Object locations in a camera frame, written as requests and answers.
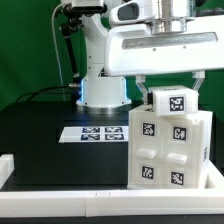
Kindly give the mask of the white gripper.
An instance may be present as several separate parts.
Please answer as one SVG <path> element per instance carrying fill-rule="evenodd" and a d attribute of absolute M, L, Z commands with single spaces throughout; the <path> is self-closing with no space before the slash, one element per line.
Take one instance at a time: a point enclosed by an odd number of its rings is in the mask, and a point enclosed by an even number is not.
<path fill-rule="evenodd" d="M 109 76 L 136 76 L 145 105 L 153 103 L 144 75 L 193 72 L 198 91 L 204 70 L 224 68 L 224 15 L 198 17 L 184 33 L 154 34 L 148 24 L 112 28 L 105 44 L 105 71 Z"/>

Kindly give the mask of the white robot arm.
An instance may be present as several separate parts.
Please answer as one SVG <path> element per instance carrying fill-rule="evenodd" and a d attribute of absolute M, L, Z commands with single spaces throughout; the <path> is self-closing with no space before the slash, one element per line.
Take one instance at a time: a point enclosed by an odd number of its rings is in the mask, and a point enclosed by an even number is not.
<path fill-rule="evenodd" d="M 196 0 L 78 0 L 87 47 L 80 104 L 130 103 L 125 76 L 224 68 L 224 9 L 195 10 Z"/>

